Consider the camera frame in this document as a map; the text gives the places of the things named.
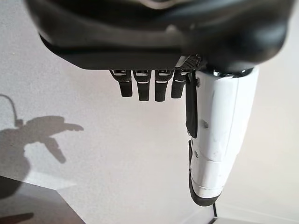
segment robotic hand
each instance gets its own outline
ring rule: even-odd
[[[294,0],[26,0],[43,43],[89,70],[110,70],[121,94],[172,98],[186,85],[190,192],[200,206],[222,192],[240,151],[258,64],[282,48]]]

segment white plastic shell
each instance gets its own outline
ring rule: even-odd
[[[198,134],[192,139],[191,177],[202,198],[219,196],[240,152],[256,91],[258,68],[244,77],[196,72]]]

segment gray surface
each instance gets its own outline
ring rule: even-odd
[[[84,224],[55,190],[0,176],[0,223],[20,222],[22,224]]]

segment mesh vent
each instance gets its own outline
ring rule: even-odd
[[[194,70],[198,69],[201,64],[201,57],[198,55],[191,55],[185,62],[184,64],[176,69],[182,69],[182,70]]]

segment screw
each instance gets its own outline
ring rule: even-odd
[[[197,88],[200,87],[200,78],[197,78],[197,79],[196,79],[196,86],[197,86]]]

